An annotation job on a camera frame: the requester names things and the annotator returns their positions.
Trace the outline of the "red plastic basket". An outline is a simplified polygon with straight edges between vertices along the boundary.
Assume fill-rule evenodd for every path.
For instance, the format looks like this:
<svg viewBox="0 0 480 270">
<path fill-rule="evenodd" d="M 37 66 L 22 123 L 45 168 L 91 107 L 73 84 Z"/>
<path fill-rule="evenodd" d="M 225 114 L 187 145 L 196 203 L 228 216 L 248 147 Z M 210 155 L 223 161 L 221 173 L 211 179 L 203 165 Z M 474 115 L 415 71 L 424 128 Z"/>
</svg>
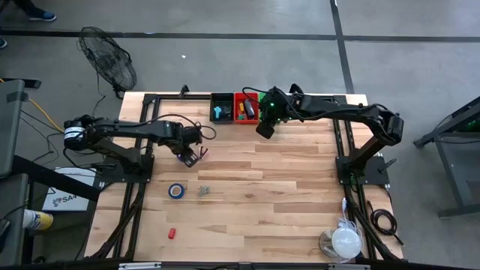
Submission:
<svg viewBox="0 0 480 270">
<path fill-rule="evenodd" d="M 255 118 L 254 119 L 248 119 L 247 117 L 247 114 L 246 112 L 244 111 L 243 113 L 240 111 L 239 109 L 239 104 L 240 103 L 243 103 L 244 104 L 244 100 L 248 99 L 252 105 L 253 105 L 253 108 L 254 108 L 254 111 L 255 111 Z M 257 93 L 247 93 L 247 94 L 244 94 L 242 92 L 236 92 L 234 95 L 233 95 L 233 105 L 234 105 L 234 122 L 236 124 L 257 124 L 259 122 L 259 116 L 260 116 L 260 111 L 259 111 L 259 107 L 258 107 L 258 94 Z M 244 120 L 238 120 L 237 117 L 240 115 L 240 114 L 243 114 L 244 115 Z"/>
</svg>

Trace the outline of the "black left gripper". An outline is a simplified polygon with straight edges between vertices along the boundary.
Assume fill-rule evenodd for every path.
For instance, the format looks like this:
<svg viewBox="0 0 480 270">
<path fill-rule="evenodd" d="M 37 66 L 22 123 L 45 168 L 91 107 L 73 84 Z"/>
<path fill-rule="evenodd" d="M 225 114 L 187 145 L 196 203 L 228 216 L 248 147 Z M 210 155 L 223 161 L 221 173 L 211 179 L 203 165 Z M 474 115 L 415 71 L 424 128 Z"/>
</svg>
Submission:
<svg viewBox="0 0 480 270">
<path fill-rule="evenodd" d="M 182 155 L 184 155 L 184 164 L 187 167 L 194 166 L 200 159 L 190 145 L 184 143 L 174 145 L 174 154 L 179 161 L 182 161 Z"/>
</svg>

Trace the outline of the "green plastic basket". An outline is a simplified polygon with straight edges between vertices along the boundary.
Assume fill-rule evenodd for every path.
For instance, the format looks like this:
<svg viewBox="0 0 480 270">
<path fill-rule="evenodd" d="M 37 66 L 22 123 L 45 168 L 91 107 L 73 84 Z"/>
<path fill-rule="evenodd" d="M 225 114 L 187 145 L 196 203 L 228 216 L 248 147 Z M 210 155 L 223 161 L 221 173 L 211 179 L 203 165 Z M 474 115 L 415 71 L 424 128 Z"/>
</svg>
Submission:
<svg viewBox="0 0 480 270">
<path fill-rule="evenodd" d="M 270 107 L 270 97 L 266 93 L 259 94 L 259 120 L 263 122 Z"/>
</svg>

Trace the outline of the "black floor fan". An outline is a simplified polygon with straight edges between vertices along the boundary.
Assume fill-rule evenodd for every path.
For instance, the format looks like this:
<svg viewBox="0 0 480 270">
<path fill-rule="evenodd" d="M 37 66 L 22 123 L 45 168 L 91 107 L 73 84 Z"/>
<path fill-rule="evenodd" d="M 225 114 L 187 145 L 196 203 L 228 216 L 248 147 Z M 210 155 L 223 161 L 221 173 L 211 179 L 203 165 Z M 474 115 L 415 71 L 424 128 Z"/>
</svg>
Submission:
<svg viewBox="0 0 480 270">
<path fill-rule="evenodd" d="M 94 26 L 82 27 L 79 46 L 97 74 L 112 86 L 118 99 L 122 100 L 125 92 L 135 87 L 137 73 L 131 54 L 105 31 Z"/>
</svg>

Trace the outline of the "gray round disc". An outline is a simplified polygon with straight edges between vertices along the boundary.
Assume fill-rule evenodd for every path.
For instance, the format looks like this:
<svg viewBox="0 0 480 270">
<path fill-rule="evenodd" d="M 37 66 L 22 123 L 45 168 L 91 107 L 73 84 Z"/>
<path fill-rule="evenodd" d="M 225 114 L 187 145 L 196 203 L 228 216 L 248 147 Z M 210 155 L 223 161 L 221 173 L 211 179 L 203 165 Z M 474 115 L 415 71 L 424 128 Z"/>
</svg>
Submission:
<svg viewBox="0 0 480 270">
<path fill-rule="evenodd" d="M 338 257 L 338 253 L 335 251 L 333 247 L 333 236 L 334 230 L 327 229 L 326 231 L 322 232 L 319 237 L 319 249 L 330 258 Z"/>
</svg>

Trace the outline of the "white dome lamp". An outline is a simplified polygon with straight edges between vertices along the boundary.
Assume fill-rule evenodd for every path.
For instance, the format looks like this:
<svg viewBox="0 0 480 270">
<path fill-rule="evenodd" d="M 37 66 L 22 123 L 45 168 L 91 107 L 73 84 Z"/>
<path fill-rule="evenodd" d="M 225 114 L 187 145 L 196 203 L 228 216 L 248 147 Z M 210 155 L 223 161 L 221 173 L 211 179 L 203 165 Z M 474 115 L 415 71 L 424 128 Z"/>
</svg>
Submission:
<svg viewBox="0 0 480 270">
<path fill-rule="evenodd" d="M 331 237 L 332 247 L 339 257 L 352 259 L 360 254 L 363 247 L 362 237 L 356 230 L 341 227 Z"/>
</svg>

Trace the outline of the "black metal beam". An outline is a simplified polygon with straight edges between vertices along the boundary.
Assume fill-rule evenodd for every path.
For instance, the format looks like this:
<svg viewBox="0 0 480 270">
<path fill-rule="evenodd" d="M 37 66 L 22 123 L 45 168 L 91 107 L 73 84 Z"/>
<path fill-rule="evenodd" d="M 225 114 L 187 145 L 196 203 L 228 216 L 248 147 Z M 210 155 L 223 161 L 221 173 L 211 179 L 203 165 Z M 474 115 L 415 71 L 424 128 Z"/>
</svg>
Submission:
<svg viewBox="0 0 480 270">
<path fill-rule="evenodd" d="M 77 195 L 92 202 L 97 202 L 101 191 L 81 181 L 77 181 L 68 175 L 57 173 L 54 170 L 38 165 L 33 161 L 14 155 L 11 172 L 13 174 L 24 173 L 33 181 L 55 188 L 69 194 Z"/>
</svg>

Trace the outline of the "gray equipment case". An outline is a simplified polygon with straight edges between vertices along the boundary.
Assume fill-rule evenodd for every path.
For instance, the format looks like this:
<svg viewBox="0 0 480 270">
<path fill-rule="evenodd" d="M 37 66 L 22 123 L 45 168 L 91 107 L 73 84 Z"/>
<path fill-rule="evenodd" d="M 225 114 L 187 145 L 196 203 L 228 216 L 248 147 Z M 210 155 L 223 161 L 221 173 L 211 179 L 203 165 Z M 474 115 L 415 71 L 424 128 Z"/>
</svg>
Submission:
<svg viewBox="0 0 480 270">
<path fill-rule="evenodd" d="M 22 261 L 28 186 L 26 174 L 0 179 L 0 267 L 19 265 Z"/>
<path fill-rule="evenodd" d="M 0 178 L 11 173 L 20 113 L 25 99 L 22 80 L 0 82 Z"/>
</svg>

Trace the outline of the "person's shoe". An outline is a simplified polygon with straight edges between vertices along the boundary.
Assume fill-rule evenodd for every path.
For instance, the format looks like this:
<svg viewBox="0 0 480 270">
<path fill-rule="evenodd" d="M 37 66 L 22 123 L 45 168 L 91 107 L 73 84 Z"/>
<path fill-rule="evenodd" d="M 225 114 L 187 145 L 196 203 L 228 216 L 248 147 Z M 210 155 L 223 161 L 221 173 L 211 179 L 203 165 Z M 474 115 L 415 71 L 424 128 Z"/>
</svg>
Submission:
<svg viewBox="0 0 480 270">
<path fill-rule="evenodd" d="M 54 13 L 45 11 L 38 7 L 33 7 L 27 12 L 27 16 L 31 21 L 44 21 L 44 22 L 53 22 L 57 19 Z"/>
</svg>

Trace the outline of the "gray metal workbench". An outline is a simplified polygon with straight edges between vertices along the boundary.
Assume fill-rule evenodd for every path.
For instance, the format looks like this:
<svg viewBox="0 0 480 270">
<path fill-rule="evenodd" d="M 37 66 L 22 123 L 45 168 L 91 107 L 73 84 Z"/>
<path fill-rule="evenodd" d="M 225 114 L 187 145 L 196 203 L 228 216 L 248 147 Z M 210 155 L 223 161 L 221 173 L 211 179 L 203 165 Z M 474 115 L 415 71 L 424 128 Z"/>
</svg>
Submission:
<svg viewBox="0 0 480 270">
<path fill-rule="evenodd" d="M 480 213 L 470 184 L 480 184 L 480 96 L 447 115 L 432 131 L 413 141 L 421 149 L 434 143 L 457 205 L 439 211 L 440 219 Z"/>
</svg>

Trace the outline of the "person's leg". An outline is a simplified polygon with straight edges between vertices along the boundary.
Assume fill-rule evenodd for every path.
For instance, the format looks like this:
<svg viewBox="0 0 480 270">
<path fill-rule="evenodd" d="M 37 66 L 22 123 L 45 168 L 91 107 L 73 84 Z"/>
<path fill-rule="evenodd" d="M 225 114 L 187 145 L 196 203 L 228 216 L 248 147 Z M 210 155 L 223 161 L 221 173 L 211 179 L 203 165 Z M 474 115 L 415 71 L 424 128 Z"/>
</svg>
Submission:
<svg viewBox="0 0 480 270">
<path fill-rule="evenodd" d="M 25 12 L 34 10 L 36 8 L 32 0 L 12 0 L 12 1 L 18 8 L 22 9 Z"/>
</svg>

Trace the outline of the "blue tape roll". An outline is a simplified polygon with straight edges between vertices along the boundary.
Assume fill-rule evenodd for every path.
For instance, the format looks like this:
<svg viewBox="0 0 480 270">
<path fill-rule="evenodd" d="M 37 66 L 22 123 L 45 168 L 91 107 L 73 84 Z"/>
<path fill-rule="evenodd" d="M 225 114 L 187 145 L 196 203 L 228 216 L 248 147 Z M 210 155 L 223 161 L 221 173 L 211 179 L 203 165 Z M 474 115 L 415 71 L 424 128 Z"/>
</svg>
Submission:
<svg viewBox="0 0 480 270">
<path fill-rule="evenodd" d="M 182 184 L 175 183 L 169 186 L 169 196 L 174 200 L 179 200 L 185 195 L 185 188 Z"/>
</svg>

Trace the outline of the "black plastic basket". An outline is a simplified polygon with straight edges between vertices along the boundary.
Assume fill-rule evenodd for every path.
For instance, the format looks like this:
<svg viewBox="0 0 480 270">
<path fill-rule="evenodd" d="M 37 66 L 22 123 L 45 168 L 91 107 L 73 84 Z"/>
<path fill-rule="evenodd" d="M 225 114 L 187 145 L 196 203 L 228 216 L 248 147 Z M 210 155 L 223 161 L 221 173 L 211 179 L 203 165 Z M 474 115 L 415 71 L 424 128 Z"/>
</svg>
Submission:
<svg viewBox="0 0 480 270">
<path fill-rule="evenodd" d="M 223 107 L 231 107 L 230 115 L 223 114 Z M 215 118 L 214 108 L 220 107 L 222 112 L 220 118 Z M 233 93 L 212 93 L 210 100 L 210 115 L 209 119 L 215 124 L 231 124 L 233 123 Z"/>
</svg>

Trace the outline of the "white printed sign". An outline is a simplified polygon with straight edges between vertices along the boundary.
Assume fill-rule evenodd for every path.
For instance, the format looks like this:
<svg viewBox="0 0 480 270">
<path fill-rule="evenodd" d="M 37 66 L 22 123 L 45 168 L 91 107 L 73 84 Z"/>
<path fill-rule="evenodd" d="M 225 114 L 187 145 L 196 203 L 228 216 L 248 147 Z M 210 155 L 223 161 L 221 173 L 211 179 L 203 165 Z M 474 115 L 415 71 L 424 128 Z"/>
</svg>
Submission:
<svg viewBox="0 0 480 270">
<path fill-rule="evenodd" d="M 57 173 L 66 175 L 78 182 L 92 186 L 95 181 L 96 170 L 80 169 L 76 167 L 56 168 Z M 50 187 L 43 202 L 43 212 L 83 212 L 87 210 L 89 201 L 72 193 L 66 193 Z"/>
</svg>

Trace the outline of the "yellow white spray can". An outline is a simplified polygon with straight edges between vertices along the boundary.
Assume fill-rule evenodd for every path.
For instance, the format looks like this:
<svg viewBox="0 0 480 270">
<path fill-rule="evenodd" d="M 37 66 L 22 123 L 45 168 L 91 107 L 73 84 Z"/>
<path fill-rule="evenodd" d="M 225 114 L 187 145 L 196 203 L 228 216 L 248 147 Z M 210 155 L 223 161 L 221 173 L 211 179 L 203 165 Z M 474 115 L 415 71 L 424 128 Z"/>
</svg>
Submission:
<svg viewBox="0 0 480 270">
<path fill-rule="evenodd" d="M 42 211 L 25 209 L 22 227 L 29 230 L 46 230 L 53 224 L 54 217 Z"/>
</svg>

